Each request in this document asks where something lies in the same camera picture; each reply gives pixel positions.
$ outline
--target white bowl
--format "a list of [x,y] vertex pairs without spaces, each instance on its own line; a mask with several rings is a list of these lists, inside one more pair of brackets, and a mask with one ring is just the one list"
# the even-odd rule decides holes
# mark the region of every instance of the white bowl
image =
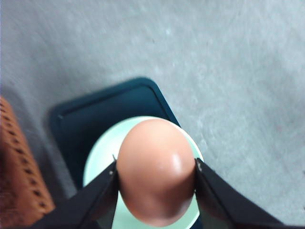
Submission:
[[[112,155],[114,155],[115,158],[118,157],[119,150],[124,138],[135,125],[144,120],[155,118],[157,117],[139,116],[128,118],[118,122],[117,124],[109,128],[105,133],[103,133],[101,137],[96,141],[88,155],[83,175],[83,186],[89,184],[108,165],[113,162]],[[194,157],[199,157],[203,161],[202,154],[196,143],[184,130],[182,130],[177,125],[175,126],[187,138],[192,148]],[[125,206],[124,201],[122,200],[122,197],[119,192],[116,210],[113,218],[112,229],[189,229],[195,223],[198,216],[199,209],[194,195],[189,208],[179,220],[166,227],[153,227],[139,221],[130,213],[130,211]]]

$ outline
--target brown egg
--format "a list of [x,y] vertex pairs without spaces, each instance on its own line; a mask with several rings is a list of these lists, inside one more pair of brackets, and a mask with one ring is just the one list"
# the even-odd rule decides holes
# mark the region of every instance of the brown egg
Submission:
[[117,160],[120,192],[140,221],[163,227],[177,221],[194,194],[195,160],[178,127],[164,119],[137,124]]

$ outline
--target eggshell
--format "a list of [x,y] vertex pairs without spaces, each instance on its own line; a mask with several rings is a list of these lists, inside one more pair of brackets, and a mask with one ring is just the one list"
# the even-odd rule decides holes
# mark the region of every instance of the eggshell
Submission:
[[129,211],[158,227],[177,221],[194,194],[195,160],[187,139],[164,119],[137,124],[117,159],[120,192]]

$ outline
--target concrete floor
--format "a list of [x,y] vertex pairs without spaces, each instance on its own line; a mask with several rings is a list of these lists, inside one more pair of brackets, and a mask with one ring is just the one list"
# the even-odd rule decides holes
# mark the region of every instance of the concrete floor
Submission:
[[1,94],[56,203],[75,188],[49,110],[138,75],[157,82],[211,168],[305,224],[304,1],[1,1]]

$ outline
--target orange object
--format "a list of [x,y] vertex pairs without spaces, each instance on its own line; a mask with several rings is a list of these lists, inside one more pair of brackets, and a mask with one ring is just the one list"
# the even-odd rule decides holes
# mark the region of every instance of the orange object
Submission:
[[54,207],[14,112],[0,97],[0,227],[29,226]]
[[195,160],[174,124],[151,119],[126,136],[117,160],[120,192],[129,211],[153,226],[177,221],[194,194]]

